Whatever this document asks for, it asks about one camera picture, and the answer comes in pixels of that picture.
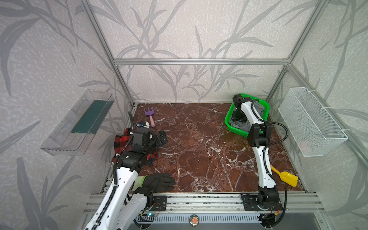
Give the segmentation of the grey long sleeve shirt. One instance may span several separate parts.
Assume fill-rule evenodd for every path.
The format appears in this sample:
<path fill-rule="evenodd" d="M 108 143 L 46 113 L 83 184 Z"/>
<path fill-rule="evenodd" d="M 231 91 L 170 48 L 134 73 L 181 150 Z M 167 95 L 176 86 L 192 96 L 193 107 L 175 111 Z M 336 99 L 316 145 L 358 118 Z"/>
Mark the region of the grey long sleeve shirt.
<path fill-rule="evenodd" d="M 245 102 L 241 106 L 241 110 L 246 114 L 248 121 L 246 122 L 239 122 L 239 121 L 232 121 L 232 115 L 229 121 L 229 125 L 233 128 L 237 128 L 244 132 L 249 132 L 251 126 L 254 123 L 261 123 L 260 119 L 262 119 L 262 115 L 265 111 L 264 106 L 259 104 L 257 101 L 255 102 Z"/>

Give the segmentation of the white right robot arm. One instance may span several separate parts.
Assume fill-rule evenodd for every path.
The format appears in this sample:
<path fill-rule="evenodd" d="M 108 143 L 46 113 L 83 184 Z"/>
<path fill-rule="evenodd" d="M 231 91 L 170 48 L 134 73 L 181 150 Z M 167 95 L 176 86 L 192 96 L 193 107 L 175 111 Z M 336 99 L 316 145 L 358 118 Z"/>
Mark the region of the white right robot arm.
<path fill-rule="evenodd" d="M 278 181 L 272 176 L 269 160 L 272 123 L 261 117 L 255 108 L 256 102 L 257 99 L 240 94 L 233 97 L 238 116 L 250 124 L 247 141 L 254 151 L 258 170 L 258 194 L 242 194 L 241 199 L 245 210 L 285 211 L 287 197 L 284 197 L 284 202 L 280 200 Z"/>

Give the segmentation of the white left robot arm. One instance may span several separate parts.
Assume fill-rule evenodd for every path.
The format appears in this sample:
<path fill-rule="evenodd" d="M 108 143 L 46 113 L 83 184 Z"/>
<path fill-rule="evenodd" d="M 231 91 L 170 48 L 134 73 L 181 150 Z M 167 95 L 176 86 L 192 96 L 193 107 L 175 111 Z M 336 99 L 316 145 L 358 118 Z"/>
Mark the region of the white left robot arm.
<path fill-rule="evenodd" d="M 139 127 L 113 163 L 113 182 L 100 207 L 86 225 L 87 230 L 124 230 L 153 206 L 153 193 L 172 191 L 175 179 L 169 173 L 140 177 L 143 166 L 167 143 L 164 131 Z"/>

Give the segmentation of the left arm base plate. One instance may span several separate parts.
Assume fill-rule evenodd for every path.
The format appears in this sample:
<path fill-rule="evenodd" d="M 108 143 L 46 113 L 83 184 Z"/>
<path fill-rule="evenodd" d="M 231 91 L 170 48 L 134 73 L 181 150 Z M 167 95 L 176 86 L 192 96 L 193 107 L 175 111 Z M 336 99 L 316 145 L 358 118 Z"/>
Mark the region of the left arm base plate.
<path fill-rule="evenodd" d="M 166 211 L 167 198 L 168 197 L 166 195 L 149 196 L 147 200 L 147 205 L 144 210 L 154 212 Z"/>

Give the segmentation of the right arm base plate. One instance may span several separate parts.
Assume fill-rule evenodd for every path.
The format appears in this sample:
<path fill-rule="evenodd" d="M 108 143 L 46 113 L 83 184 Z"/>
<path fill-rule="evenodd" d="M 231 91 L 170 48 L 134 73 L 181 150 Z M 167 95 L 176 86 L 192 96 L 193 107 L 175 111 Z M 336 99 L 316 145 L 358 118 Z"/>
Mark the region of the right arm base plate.
<path fill-rule="evenodd" d="M 271 197 L 263 194 L 251 195 L 241 194 L 241 200 L 245 211 L 270 211 L 278 212 L 283 210 L 279 197 Z"/>

